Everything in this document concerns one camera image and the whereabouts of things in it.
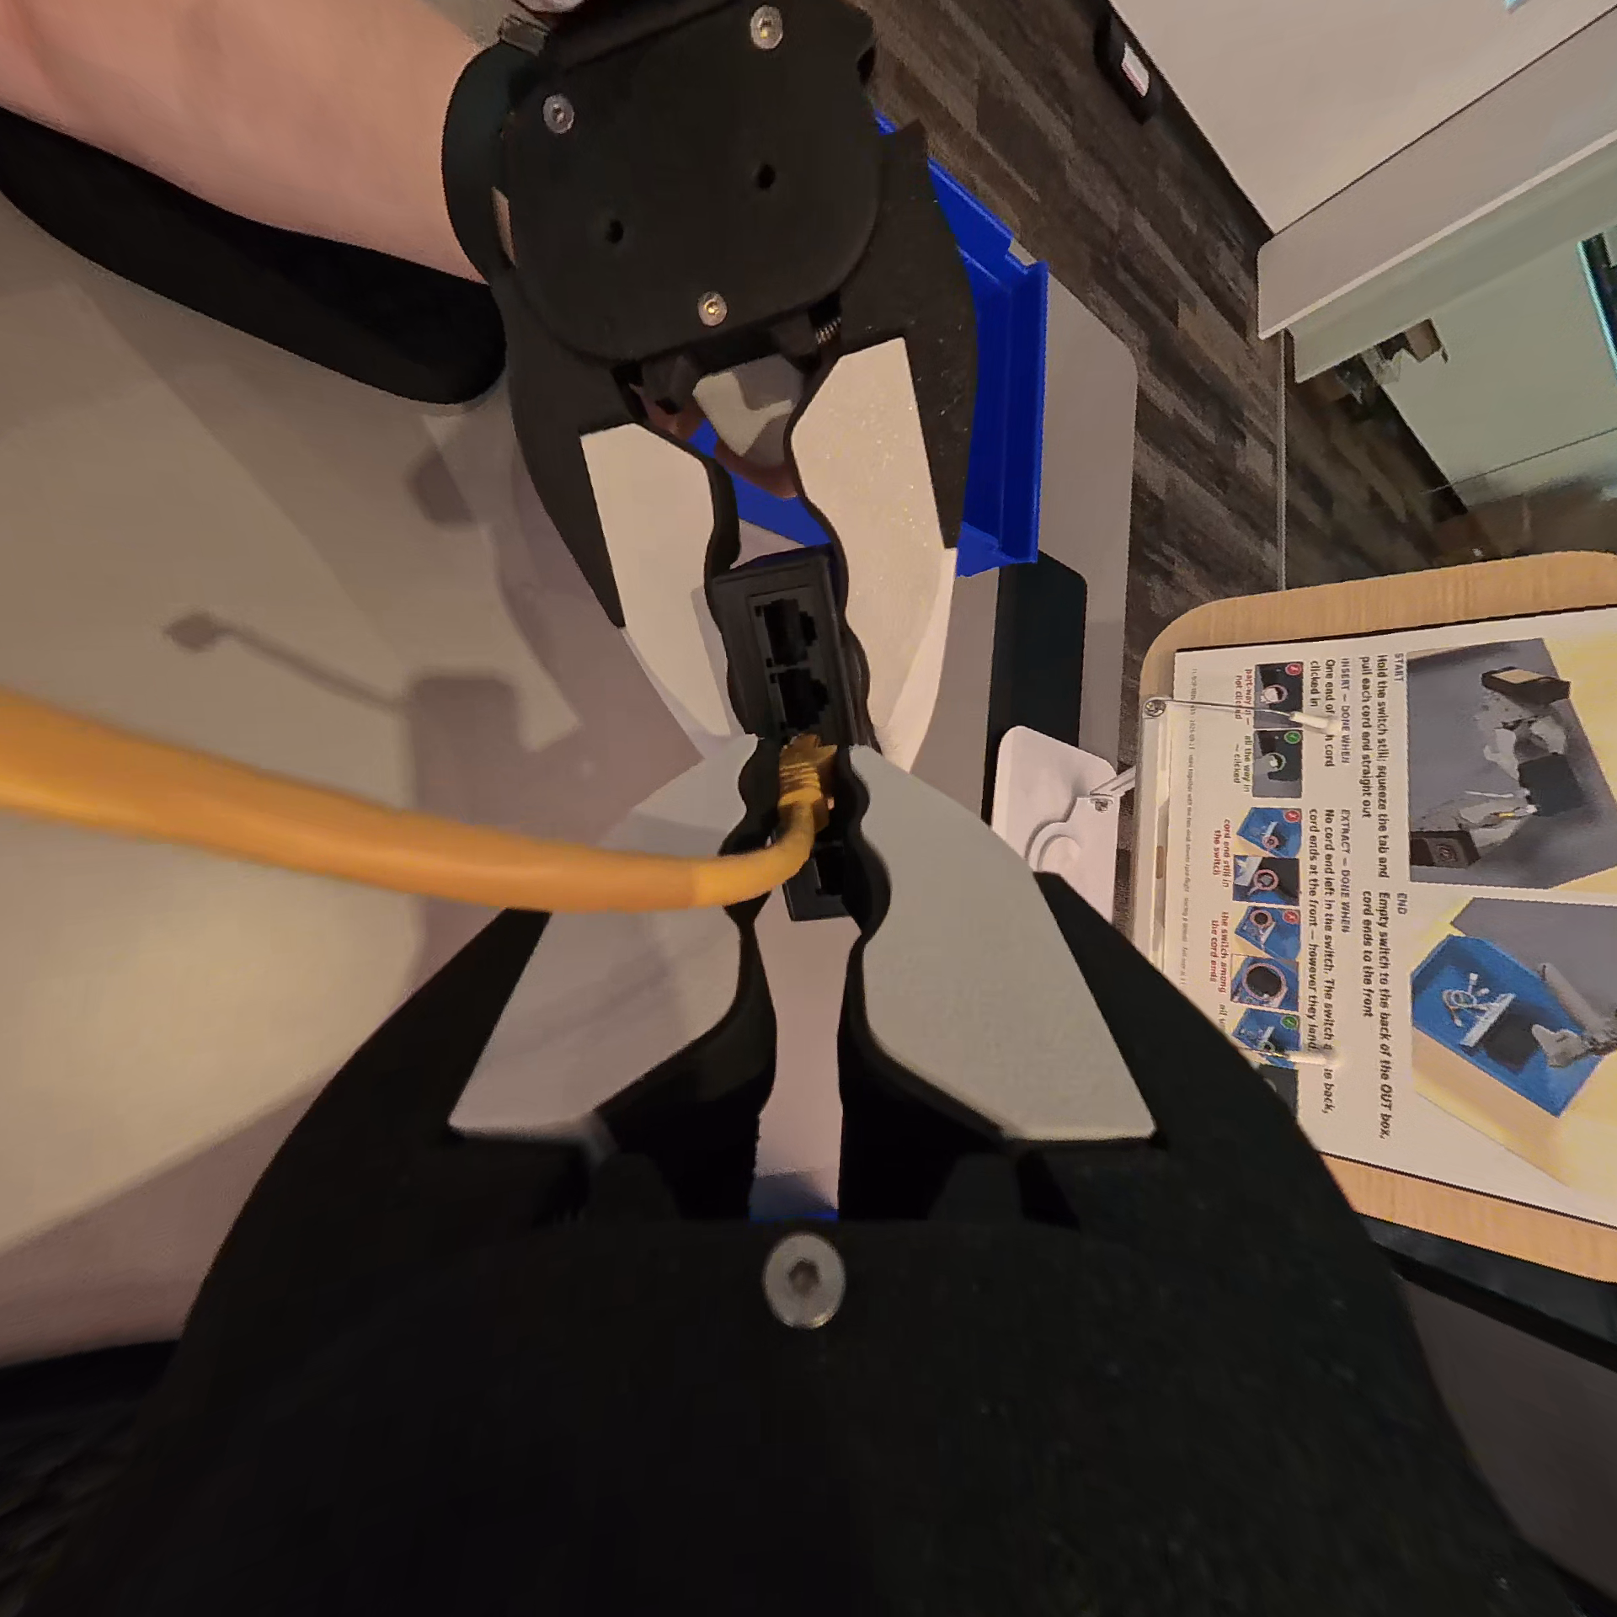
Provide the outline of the black desk panel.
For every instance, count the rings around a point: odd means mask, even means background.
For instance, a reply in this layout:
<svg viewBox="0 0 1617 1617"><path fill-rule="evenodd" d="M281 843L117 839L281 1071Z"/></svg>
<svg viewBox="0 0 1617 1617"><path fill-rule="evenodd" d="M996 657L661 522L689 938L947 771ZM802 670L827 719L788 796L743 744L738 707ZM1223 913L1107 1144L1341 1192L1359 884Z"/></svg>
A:
<svg viewBox="0 0 1617 1617"><path fill-rule="evenodd" d="M1077 744L1087 580L1057 555L997 572L988 683L982 817L996 810L1002 740L1024 727Z"/></svg>

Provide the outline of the white board stand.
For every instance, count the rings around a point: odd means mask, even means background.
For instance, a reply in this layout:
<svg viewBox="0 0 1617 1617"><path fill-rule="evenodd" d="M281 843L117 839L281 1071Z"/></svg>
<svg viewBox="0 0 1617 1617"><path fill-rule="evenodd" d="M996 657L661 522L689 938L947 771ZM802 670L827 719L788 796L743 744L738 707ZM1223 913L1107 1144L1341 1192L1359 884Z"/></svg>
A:
<svg viewBox="0 0 1617 1617"><path fill-rule="evenodd" d="M1035 876L1059 877L1114 921L1123 810L1134 788L1134 769L1013 727L996 753L989 826Z"/></svg>

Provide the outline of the person's left forearm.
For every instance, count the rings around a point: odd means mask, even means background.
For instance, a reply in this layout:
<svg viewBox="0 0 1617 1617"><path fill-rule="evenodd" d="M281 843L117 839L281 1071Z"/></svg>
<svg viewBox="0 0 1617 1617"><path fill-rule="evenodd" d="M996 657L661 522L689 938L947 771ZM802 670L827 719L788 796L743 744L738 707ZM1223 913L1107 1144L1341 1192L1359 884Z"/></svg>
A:
<svg viewBox="0 0 1617 1617"><path fill-rule="evenodd" d="M2 4L2 109L225 213L478 282L439 179L476 54L431 4Z"/></svg>

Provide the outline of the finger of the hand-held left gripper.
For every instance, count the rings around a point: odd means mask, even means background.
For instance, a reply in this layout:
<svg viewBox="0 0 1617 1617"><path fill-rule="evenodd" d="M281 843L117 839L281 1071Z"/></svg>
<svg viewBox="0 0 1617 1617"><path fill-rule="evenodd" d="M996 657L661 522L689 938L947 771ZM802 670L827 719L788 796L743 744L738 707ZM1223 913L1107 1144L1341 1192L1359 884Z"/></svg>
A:
<svg viewBox="0 0 1617 1617"><path fill-rule="evenodd" d="M864 657L875 747L914 764L938 707L958 562L904 338L830 364L793 421L788 456L841 555L841 616Z"/></svg>
<svg viewBox="0 0 1617 1617"><path fill-rule="evenodd" d="M698 756L740 736L729 660L710 599L710 550L721 525L717 466L673 439L621 425L579 441L621 635Z"/></svg>

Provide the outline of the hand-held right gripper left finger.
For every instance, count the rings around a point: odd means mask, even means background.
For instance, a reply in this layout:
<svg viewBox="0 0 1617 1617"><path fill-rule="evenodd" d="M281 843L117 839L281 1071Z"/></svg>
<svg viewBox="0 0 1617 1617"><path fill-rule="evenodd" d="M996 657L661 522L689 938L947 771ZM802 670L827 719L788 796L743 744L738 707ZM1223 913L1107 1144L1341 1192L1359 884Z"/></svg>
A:
<svg viewBox="0 0 1617 1617"><path fill-rule="evenodd" d="M452 1112L468 1143L640 1154L681 1211L744 1209L775 1009L755 907L545 921Z"/></svg>

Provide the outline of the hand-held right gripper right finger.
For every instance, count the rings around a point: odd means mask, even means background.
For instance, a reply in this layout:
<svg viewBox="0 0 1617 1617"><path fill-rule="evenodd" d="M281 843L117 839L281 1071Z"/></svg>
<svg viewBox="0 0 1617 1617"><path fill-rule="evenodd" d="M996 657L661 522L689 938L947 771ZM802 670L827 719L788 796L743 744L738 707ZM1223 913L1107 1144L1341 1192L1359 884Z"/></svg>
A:
<svg viewBox="0 0 1617 1617"><path fill-rule="evenodd" d="M1150 1144L1147 1101L1026 862L872 747L839 756L835 788L857 927L839 1217L923 1218L963 1158Z"/></svg>

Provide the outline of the black network switch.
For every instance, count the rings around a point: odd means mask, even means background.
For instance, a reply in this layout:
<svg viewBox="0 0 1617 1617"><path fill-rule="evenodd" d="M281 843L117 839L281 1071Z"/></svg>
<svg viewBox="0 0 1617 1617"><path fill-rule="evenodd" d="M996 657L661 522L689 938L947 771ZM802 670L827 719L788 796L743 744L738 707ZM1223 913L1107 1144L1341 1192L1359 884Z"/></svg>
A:
<svg viewBox="0 0 1617 1617"><path fill-rule="evenodd" d="M839 562L830 549L788 549L706 580L731 711L744 736L783 751L799 737L834 748L826 769L834 806L805 868L783 885L786 917L870 918L857 817L867 806L852 748L872 744L867 670L843 628Z"/></svg>

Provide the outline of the instruction sheet board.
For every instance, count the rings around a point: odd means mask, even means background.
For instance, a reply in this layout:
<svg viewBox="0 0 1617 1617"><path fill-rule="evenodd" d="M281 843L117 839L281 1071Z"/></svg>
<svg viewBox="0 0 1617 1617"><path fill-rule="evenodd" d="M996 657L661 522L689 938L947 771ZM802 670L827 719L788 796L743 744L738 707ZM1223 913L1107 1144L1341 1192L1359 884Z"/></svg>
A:
<svg viewBox="0 0 1617 1617"><path fill-rule="evenodd" d="M1356 1211L1613 1281L1613 555L1186 615L1134 880Z"/></svg>

